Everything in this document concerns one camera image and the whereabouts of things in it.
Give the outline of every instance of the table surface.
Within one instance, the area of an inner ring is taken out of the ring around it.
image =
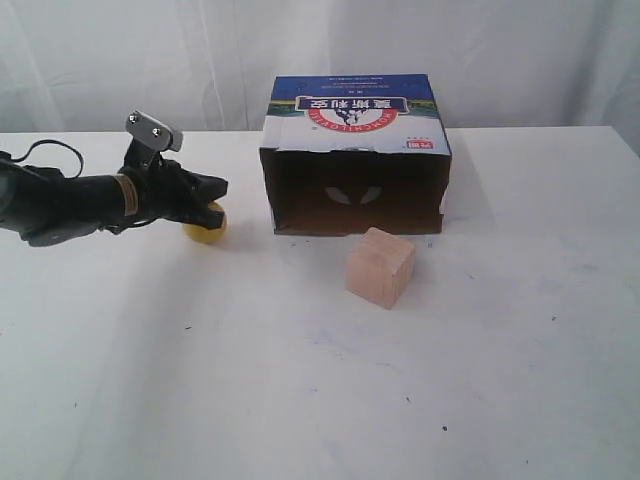
[[[444,233],[392,311],[344,290],[357,237],[273,235],[259,133],[174,155],[230,181],[218,246],[0,231],[0,478],[640,477],[640,160],[607,127],[449,134]],[[129,142],[54,138],[86,174]]]

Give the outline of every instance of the wooden block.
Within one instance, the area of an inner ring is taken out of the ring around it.
[[[347,290],[390,309],[411,279],[415,251],[411,242],[370,228],[347,259]]]

